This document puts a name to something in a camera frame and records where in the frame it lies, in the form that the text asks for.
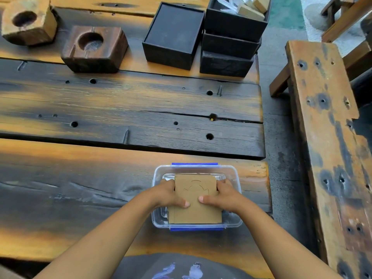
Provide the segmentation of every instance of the black box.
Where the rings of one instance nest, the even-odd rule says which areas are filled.
[[[253,64],[251,59],[202,51],[200,73],[245,77]]]
[[[269,22],[271,4],[272,0],[264,14],[265,19],[260,21],[239,14],[222,12],[220,9],[225,9],[225,7],[217,0],[210,0],[205,13],[204,29],[237,39],[258,42]]]
[[[202,50],[213,53],[251,59],[261,46],[258,43],[222,36],[217,32],[205,31],[203,33]]]
[[[142,42],[146,60],[190,70],[203,20],[204,11],[161,2]]]

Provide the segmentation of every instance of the clear plastic container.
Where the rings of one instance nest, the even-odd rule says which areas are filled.
[[[241,193],[238,172],[231,165],[209,164],[179,164],[161,165],[156,168],[152,187],[159,184],[161,179],[174,179],[176,174],[210,174],[217,180],[229,179],[234,188]],[[238,215],[222,211],[222,223],[217,224],[169,224],[167,208],[157,208],[151,214],[152,223],[158,228],[170,230],[222,230],[224,228],[239,227],[243,222]]]

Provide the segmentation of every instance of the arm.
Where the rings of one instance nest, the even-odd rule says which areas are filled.
[[[199,201],[240,216],[276,279],[342,279],[254,202],[237,192],[229,180],[217,181],[217,188],[218,196],[201,196]]]
[[[35,279],[108,279],[118,267],[146,218],[161,206],[188,207],[174,194],[174,180],[134,197],[51,262]]]

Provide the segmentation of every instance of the left hand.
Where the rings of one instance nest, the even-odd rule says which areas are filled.
[[[181,208],[188,208],[190,203],[174,193],[174,180],[169,181],[162,179],[160,183],[151,187],[148,192],[155,202],[156,208],[163,206],[179,206]]]

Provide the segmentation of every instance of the cardboard sheet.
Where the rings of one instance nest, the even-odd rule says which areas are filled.
[[[206,174],[176,174],[175,194],[190,202],[187,209],[168,208],[169,223],[173,224],[210,224],[221,223],[221,210],[198,201],[199,196],[218,195],[216,178]]]

